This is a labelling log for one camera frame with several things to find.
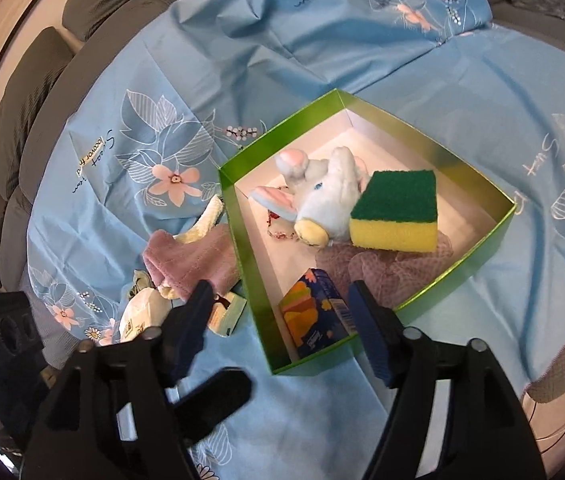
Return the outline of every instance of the elephant ear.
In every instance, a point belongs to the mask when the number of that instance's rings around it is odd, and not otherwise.
[[[355,156],[354,160],[356,161],[356,176],[358,178],[358,189],[362,193],[365,189],[367,189],[367,184],[369,183],[369,172],[367,171],[367,165],[365,164],[364,160],[362,160],[359,156]]]
[[[309,166],[309,156],[302,150],[289,148],[276,153],[274,156],[278,171],[285,178],[303,179],[307,166]]]
[[[293,205],[293,196],[289,193],[275,187],[258,186],[250,197],[279,217],[290,222],[296,221],[297,211]]]

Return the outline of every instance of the screw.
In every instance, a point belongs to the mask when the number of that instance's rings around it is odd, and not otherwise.
[[[415,341],[416,339],[420,339],[422,337],[422,332],[420,332],[420,330],[414,326],[408,326],[403,331],[403,336],[405,336],[407,339]]]

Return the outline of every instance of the black speaker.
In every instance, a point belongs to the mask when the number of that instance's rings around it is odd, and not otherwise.
[[[49,393],[40,374],[47,366],[42,348],[27,296],[0,294],[0,422],[23,451]]]

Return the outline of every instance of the barcode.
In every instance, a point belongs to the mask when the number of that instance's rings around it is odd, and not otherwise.
[[[338,317],[340,318],[340,321],[342,323],[342,326],[344,326],[344,329],[349,333],[349,334],[355,334],[358,331],[356,330],[356,325],[353,322],[353,316],[351,315],[351,312],[349,311],[349,307],[347,306],[346,303],[344,303],[344,301],[342,300],[329,300],[331,301],[331,305],[333,305],[333,309],[335,310],[336,314],[338,314]]]

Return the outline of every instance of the pink flower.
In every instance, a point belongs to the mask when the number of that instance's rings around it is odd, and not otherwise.
[[[107,346],[113,343],[112,338],[114,337],[114,327],[116,326],[116,320],[112,317],[109,320],[109,328],[102,331],[102,337],[98,341],[100,346]]]
[[[75,319],[72,319],[74,316],[74,310],[72,308],[62,308],[57,305],[51,305],[51,309],[54,313],[53,317],[65,327],[66,330],[71,330],[71,325],[80,324]]]
[[[395,7],[403,13],[403,18],[407,22],[413,23],[414,25],[420,25],[424,32],[429,32],[431,30],[431,24],[422,15],[420,10],[411,10],[409,6],[406,6],[405,4],[397,4]]]
[[[157,164],[152,168],[151,173],[153,173],[153,176],[156,178],[159,178],[160,182],[153,184],[153,186],[149,188],[149,192],[153,195],[169,193],[169,200],[171,200],[175,206],[180,207],[182,205],[185,193],[190,196],[202,195],[200,189],[187,186],[187,184],[197,182],[200,178],[200,171],[196,168],[189,168],[188,170],[182,171],[182,173],[176,173],[162,164]]]

